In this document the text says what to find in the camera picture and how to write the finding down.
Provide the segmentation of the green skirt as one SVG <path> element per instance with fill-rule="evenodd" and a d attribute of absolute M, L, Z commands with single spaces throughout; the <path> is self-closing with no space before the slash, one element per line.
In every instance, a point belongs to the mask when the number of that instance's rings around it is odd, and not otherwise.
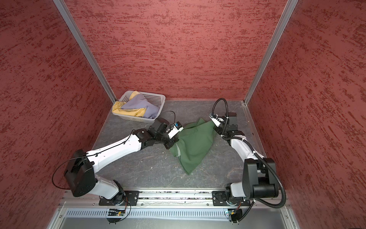
<path fill-rule="evenodd" d="M 179 159 L 186 174 L 191 174 L 202 162 L 217 135 L 212 121 L 202 118 L 184 126 L 176 142 L 169 151 Z"/>

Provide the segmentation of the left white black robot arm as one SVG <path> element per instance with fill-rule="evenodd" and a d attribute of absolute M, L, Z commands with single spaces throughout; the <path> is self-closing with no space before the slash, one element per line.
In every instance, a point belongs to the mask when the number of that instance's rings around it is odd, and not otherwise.
<path fill-rule="evenodd" d="M 120 141 L 88 152 L 76 151 L 64 172 L 69 190 L 75 198 L 92 194 L 112 205 L 120 205 L 126 199 L 121 184 L 116 180 L 102 178 L 98 172 L 124 156 L 155 144 L 163 144 L 166 149 L 170 149 L 178 142 L 178 134 L 183 129 L 180 122 L 170 124 L 164 118 L 156 118 L 148 129 L 132 130 Z"/>

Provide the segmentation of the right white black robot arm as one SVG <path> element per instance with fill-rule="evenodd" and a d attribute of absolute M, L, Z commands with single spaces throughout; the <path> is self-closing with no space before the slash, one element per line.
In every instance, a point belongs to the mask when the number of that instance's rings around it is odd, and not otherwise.
<path fill-rule="evenodd" d="M 229 116 L 210 114 L 214 130 L 233 148 L 244 163 L 242 181 L 226 186 L 226 201 L 237 204 L 240 200 L 258 200 L 278 197 L 280 187 L 275 162 L 258 153 L 238 130 L 236 113 Z"/>

